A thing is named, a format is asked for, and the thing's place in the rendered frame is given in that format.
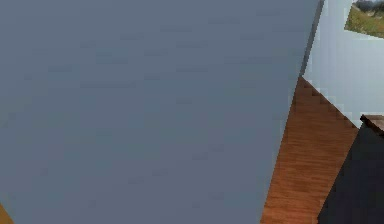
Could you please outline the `dark cabinet with brown top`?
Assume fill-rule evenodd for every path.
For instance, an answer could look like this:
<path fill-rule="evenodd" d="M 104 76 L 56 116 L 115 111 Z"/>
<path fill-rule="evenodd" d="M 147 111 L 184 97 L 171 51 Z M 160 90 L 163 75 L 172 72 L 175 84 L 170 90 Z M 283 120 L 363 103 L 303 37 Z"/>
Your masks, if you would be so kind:
<path fill-rule="evenodd" d="M 360 120 L 318 224 L 384 224 L 384 115 L 362 115 Z"/>

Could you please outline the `window with green view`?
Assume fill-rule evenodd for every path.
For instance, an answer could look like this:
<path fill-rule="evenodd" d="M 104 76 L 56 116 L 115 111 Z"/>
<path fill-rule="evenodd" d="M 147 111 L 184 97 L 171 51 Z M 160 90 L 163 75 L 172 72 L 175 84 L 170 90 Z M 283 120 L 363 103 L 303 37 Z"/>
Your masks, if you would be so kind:
<path fill-rule="evenodd" d="M 384 39 L 384 0 L 353 0 L 344 29 Z"/>

